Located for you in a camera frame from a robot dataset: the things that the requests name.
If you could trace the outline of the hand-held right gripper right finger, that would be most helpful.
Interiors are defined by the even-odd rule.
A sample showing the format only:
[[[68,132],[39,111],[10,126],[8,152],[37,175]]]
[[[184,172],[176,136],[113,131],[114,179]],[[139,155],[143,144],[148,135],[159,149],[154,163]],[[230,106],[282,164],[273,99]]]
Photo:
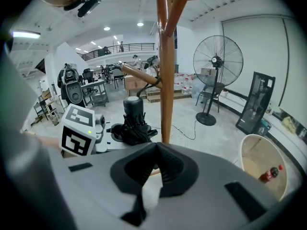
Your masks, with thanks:
[[[185,194],[197,181],[199,167],[187,154],[188,149],[172,144],[157,143],[155,156],[163,187],[160,198]]]

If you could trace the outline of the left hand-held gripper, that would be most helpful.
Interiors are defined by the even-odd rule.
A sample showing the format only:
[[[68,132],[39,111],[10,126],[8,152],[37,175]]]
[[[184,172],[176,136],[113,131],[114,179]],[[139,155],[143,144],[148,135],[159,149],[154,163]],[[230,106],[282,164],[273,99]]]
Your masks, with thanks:
[[[75,156],[89,156],[110,152],[103,143],[105,118],[93,110],[70,104],[60,122],[61,134],[59,147]],[[114,124],[111,127],[111,137],[116,142],[124,142],[122,137],[124,125]],[[158,134],[156,129],[148,129],[149,137]]]

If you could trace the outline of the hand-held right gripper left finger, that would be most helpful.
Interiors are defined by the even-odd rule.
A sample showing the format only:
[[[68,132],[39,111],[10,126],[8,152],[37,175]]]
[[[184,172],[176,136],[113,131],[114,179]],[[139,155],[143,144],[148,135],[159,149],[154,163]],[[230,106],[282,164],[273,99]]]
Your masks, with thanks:
[[[139,226],[146,219],[143,207],[142,188],[157,163],[156,144],[142,144],[140,150],[116,161],[110,169],[110,176],[118,189],[126,194],[136,196],[132,210],[121,219],[134,226]]]

